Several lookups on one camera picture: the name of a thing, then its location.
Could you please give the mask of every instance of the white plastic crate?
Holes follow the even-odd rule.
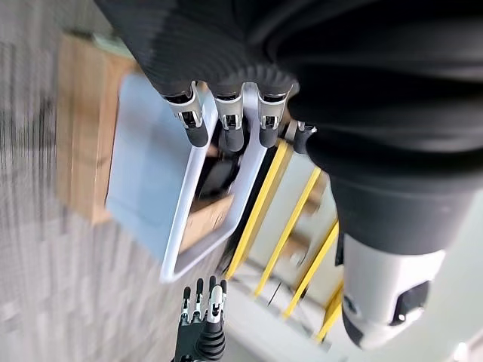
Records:
[[[210,93],[200,98],[211,139],[217,108]],[[240,222],[266,152],[258,140],[255,84],[244,86],[244,114],[251,125],[250,140],[229,190],[234,198],[226,218],[178,255],[209,143],[202,148],[189,143],[180,121],[144,76],[130,74],[122,82],[106,207],[162,262],[163,282],[175,281],[190,270]]]

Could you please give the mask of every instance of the robotic finger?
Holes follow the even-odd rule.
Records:
[[[226,282],[223,280],[217,284],[216,277],[210,277],[208,309],[201,319],[203,284],[203,279],[198,279],[196,307],[191,322],[189,321],[191,290],[189,287],[184,289],[173,362],[219,361],[225,351],[223,309],[226,301]]]
[[[196,147],[205,146],[208,143],[208,132],[203,122],[202,107],[195,82],[191,82],[183,92],[162,96],[168,102],[174,115],[181,120],[191,144]]]

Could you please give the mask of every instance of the black rubber fingertip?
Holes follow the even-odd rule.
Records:
[[[213,290],[214,286],[217,284],[217,277],[214,275],[210,276],[210,293]]]
[[[270,148],[273,147],[277,142],[277,130],[260,128],[260,133],[258,139],[263,147]]]
[[[203,293],[203,279],[199,278],[198,282],[196,283],[196,294]]]
[[[194,147],[203,147],[208,143],[208,132],[206,131],[205,123],[202,123],[200,127],[187,128],[186,134]]]
[[[237,152],[243,148],[245,138],[243,137],[243,126],[238,130],[223,130],[226,146],[231,152]]]
[[[189,296],[190,295],[191,295],[191,288],[190,287],[184,288],[183,298],[184,299],[189,299]]]
[[[307,153],[306,144],[310,136],[312,136],[312,132],[309,130],[301,131],[297,128],[294,136],[294,151],[296,153],[300,153],[301,155]]]

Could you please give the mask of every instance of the cardboard box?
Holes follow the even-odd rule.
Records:
[[[139,68],[122,47],[64,34],[58,69],[57,197],[93,224],[104,222],[118,89]]]
[[[298,267],[309,252],[309,245],[310,239],[308,237],[298,232],[292,232],[281,250],[280,259],[286,259]]]
[[[233,195],[217,201],[194,201],[189,211],[180,251],[189,249],[211,231],[218,228],[233,202]]]

